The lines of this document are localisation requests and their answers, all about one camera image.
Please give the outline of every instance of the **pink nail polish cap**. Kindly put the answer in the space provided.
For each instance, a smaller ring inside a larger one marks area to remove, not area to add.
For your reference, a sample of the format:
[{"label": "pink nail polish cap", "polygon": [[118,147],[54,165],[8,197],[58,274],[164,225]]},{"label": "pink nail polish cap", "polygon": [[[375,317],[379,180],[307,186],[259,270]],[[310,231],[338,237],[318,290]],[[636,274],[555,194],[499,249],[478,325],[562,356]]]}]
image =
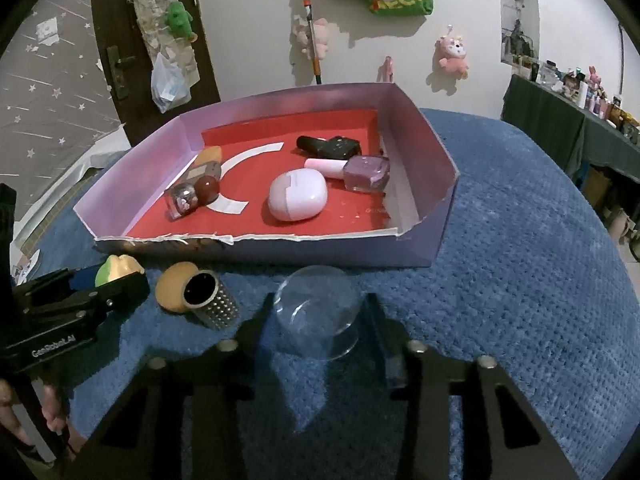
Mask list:
[{"label": "pink nail polish cap", "polygon": [[333,160],[330,158],[308,158],[305,168],[322,173],[325,178],[344,178],[344,167],[348,160]]}]

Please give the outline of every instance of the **table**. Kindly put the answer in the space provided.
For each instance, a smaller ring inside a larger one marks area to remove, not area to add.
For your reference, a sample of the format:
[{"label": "table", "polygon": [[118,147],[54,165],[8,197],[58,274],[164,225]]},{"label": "table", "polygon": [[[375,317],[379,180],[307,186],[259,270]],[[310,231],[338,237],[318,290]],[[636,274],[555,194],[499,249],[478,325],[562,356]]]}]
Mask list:
[{"label": "table", "polygon": [[[428,269],[349,269],[412,337],[454,358],[494,355],[549,426],[582,480],[600,480],[640,422],[640,308],[597,216],[522,131],[501,121],[424,110],[462,176],[440,254]],[[68,205],[39,245],[39,274],[104,259]],[[152,286],[170,262],[142,261]],[[293,269],[220,266],[251,316]],[[200,354],[213,332],[170,316],[153,295],[111,315],[98,343],[60,366],[71,418],[88,436],[148,356]],[[367,348],[330,363],[269,351],[256,399],[240,402],[251,479],[393,479],[406,406],[388,399]],[[462,468],[460,405],[451,463]]]},{"label": "table", "polygon": [[640,183],[640,148],[607,121],[542,85],[512,75],[502,120],[524,131],[570,178],[588,162]]}]

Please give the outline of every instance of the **white wall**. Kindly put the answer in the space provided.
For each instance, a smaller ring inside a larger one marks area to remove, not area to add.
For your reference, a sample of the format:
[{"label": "white wall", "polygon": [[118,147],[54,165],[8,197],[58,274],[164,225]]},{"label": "white wall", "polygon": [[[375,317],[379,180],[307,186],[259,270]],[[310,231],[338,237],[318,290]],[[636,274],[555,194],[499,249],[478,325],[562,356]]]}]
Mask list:
[{"label": "white wall", "polygon": [[522,9],[522,15],[520,17],[520,24],[522,25],[522,31],[524,34],[532,39],[533,47],[536,53],[538,53],[540,49],[540,16],[538,14],[538,0],[524,0],[524,8]]},{"label": "white wall", "polygon": [[540,59],[560,70],[596,67],[609,95],[620,85],[618,20],[604,0],[538,0]]},{"label": "white wall", "polygon": [[[434,0],[426,19],[381,18],[365,0],[311,0],[316,18],[332,23],[322,81],[375,81],[385,56],[396,82],[421,107],[498,118],[510,67],[500,63],[500,0]],[[292,16],[302,0],[200,0],[207,44],[220,96],[229,100],[311,84],[310,63],[292,49]],[[433,75],[434,44],[447,24],[462,34],[469,78]]]},{"label": "white wall", "polygon": [[622,35],[625,41],[622,107],[633,115],[636,120],[640,120],[640,54],[638,54],[626,31],[623,30]]}]

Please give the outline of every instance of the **bolt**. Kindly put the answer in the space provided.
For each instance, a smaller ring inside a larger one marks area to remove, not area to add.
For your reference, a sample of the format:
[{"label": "bolt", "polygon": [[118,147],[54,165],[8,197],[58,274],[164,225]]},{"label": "bolt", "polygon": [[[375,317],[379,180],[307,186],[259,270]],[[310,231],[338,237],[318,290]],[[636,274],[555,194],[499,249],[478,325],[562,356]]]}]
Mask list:
[{"label": "bolt", "polygon": [[492,368],[497,367],[498,361],[496,361],[495,358],[491,357],[490,355],[481,355],[478,358],[478,364],[482,368],[488,368],[489,370],[491,370]]},{"label": "bolt", "polygon": [[166,366],[166,361],[161,357],[153,357],[146,365],[152,370],[161,370]]},{"label": "bolt", "polygon": [[417,339],[411,339],[411,341],[406,344],[406,347],[409,349],[409,352],[413,354],[424,354],[427,350],[427,346]]},{"label": "bolt", "polygon": [[235,339],[223,339],[216,345],[221,352],[233,352],[238,348],[238,341]]}]

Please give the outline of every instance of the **yellow and green toy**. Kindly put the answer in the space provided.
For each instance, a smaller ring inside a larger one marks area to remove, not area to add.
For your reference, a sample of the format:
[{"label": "yellow and green toy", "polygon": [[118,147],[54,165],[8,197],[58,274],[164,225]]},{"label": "yellow and green toy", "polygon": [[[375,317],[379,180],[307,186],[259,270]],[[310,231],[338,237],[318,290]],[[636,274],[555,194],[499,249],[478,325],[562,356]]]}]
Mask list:
[{"label": "yellow and green toy", "polygon": [[171,2],[166,10],[165,23],[176,38],[184,38],[193,43],[198,35],[191,29],[193,17],[184,8],[182,2]]},{"label": "yellow and green toy", "polygon": [[98,273],[95,275],[95,286],[114,282],[134,272],[139,272],[140,274],[145,273],[145,269],[143,269],[135,258],[128,254],[123,254],[122,256],[112,254],[100,269],[98,269]]}]

